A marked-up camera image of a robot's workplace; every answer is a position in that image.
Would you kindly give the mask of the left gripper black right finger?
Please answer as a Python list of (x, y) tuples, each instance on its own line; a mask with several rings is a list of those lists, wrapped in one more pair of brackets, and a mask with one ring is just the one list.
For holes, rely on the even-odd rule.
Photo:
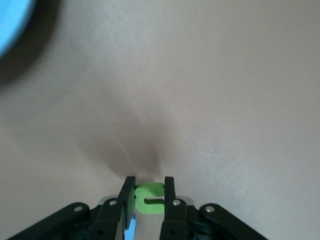
[(164, 179), (161, 240), (265, 240), (262, 234), (218, 204), (197, 209), (176, 196), (175, 180)]

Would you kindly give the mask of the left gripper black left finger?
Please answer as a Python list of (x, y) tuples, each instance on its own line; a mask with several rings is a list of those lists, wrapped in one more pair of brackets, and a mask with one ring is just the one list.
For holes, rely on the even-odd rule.
[(135, 207), (136, 178), (126, 177), (116, 197), (90, 209), (74, 202), (10, 237), (11, 240), (123, 240)]

